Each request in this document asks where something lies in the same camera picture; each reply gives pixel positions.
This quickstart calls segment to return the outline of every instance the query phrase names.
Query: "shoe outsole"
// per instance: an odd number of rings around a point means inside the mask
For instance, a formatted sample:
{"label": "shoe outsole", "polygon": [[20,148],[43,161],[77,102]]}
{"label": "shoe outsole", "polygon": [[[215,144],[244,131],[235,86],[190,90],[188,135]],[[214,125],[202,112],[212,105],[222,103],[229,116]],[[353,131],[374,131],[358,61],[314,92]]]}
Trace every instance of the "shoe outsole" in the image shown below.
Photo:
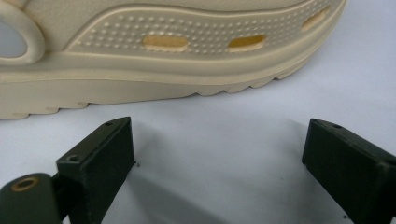
{"label": "shoe outsole", "polygon": [[[89,103],[259,88],[302,67],[330,34],[345,4],[346,0],[312,0],[242,13],[112,8],[80,29],[64,50],[46,53],[36,63],[2,67],[0,119],[51,114]],[[180,39],[163,43],[164,36]],[[251,44],[254,38],[260,41]],[[235,40],[240,43],[232,49]]]}

